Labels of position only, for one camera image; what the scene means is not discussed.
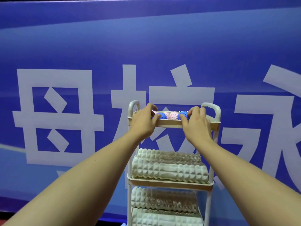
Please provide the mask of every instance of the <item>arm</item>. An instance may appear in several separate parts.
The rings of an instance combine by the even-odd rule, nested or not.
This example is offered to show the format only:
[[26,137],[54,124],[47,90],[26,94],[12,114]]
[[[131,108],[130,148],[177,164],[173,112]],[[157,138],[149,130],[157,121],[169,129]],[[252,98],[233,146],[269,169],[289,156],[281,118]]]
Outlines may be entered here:
[[205,108],[181,116],[187,140],[204,156],[251,226],[300,225],[301,195],[212,140]]
[[152,109],[148,104],[139,110],[128,133],[55,180],[5,226],[94,226],[135,148],[155,129],[160,115],[151,119]]

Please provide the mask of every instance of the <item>blue spiky ball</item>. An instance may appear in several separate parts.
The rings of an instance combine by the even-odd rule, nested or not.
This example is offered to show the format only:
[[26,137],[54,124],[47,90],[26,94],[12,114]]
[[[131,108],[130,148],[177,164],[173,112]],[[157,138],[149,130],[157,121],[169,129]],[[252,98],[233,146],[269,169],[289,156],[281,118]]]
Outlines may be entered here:
[[186,116],[187,120],[189,120],[190,117],[187,116],[187,113],[188,113],[187,111],[181,111],[181,112],[179,112],[178,120],[180,120],[180,114],[183,114],[184,116]]
[[164,113],[158,113],[161,115],[160,119],[167,120],[167,116]]

